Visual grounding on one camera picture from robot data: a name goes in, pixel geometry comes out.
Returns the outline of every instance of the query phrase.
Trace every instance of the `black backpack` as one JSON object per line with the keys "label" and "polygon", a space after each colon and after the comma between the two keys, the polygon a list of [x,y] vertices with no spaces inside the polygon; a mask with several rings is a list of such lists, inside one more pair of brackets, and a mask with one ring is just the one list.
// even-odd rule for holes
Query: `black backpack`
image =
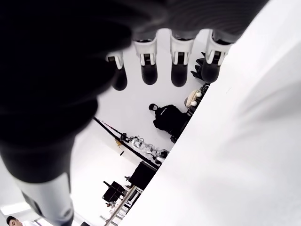
{"label": "black backpack", "polygon": [[160,130],[164,130],[170,135],[180,135],[181,129],[190,117],[186,113],[182,113],[176,106],[167,105],[158,107],[155,104],[149,106],[151,111],[155,111],[156,119],[154,125]]}

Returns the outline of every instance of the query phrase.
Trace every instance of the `black object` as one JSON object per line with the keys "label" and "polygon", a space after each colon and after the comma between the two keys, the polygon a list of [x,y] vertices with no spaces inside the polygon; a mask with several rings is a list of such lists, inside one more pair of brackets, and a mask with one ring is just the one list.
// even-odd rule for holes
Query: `black object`
{"label": "black object", "polygon": [[112,67],[114,67],[115,69],[115,81],[113,82],[112,86],[117,91],[122,91],[127,87],[127,73],[124,65],[122,65],[122,68],[119,70],[117,68],[114,56],[109,57],[108,60]]}
{"label": "black object", "polygon": [[220,73],[220,66],[217,65],[219,59],[220,59],[220,52],[217,52],[214,57],[211,64],[208,64],[205,58],[197,59],[196,62],[199,65],[195,65],[194,68],[196,69],[196,72],[191,71],[192,75],[195,78],[201,79],[205,81],[206,83],[212,83],[215,82],[218,78],[218,75]]}
{"label": "black object", "polygon": [[155,111],[156,119],[153,121],[155,127],[170,135],[179,135],[184,123],[190,119],[186,113],[182,113],[174,105],[158,107],[155,104],[150,104],[149,109]]}
{"label": "black object", "polygon": [[135,169],[135,172],[132,174],[129,182],[144,190],[156,172],[157,170],[155,168],[142,161]]}
{"label": "black object", "polygon": [[181,87],[185,85],[187,80],[187,65],[183,64],[172,64],[171,67],[171,82],[177,86]]}
{"label": "black object", "polygon": [[108,190],[104,193],[103,199],[107,202],[115,202],[119,199],[122,195],[124,196],[125,189],[118,184],[117,182],[113,181],[111,185],[104,181],[104,183],[109,187]]}
{"label": "black object", "polygon": [[146,64],[145,66],[141,66],[141,74],[145,84],[155,84],[158,79],[157,65]]}
{"label": "black object", "polygon": [[114,89],[117,91],[122,91],[127,87],[127,73],[124,68],[124,65],[120,70],[116,69],[115,71],[116,81],[112,84]]}
{"label": "black object", "polygon": [[83,222],[80,226],[90,226],[86,222]]}

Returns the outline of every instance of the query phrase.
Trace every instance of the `white wall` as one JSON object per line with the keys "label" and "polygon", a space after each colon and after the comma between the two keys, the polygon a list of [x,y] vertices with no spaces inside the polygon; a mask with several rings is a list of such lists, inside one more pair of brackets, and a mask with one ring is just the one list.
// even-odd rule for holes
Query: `white wall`
{"label": "white wall", "polygon": [[203,58],[207,31],[202,31],[194,43],[194,48],[188,65],[187,83],[177,88],[171,83],[171,55],[169,53],[169,30],[158,32],[157,68],[158,80],[154,85],[146,85],[142,81],[139,58],[133,46],[124,51],[124,64],[127,72],[128,84],[125,90],[116,91],[110,88],[99,96],[100,109],[97,117],[110,126],[129,136],[140,135],[147,143],[171,150],[173,143],[170,135],[158,130],[153,125],[154,112],[148,106],[152,103],[158,106],[173,104],[182,112],[186,112],[184,100],[191,91],[202,86],[200,80],[195,79],[190,70],[194,70],[195,61]]}
{"label": "white wall", "polygon": [[109,218],[110,211],[102,199],[108,189],[103,181],[128,185],[124,176],[132,175],[137,164],[104,144],[97,133],[103,129],[94,125],[95,131],[89,127],[76,140],[71,161],[71,193],[75,211],[93,226],[101,226],[104,221],[99,216]]}

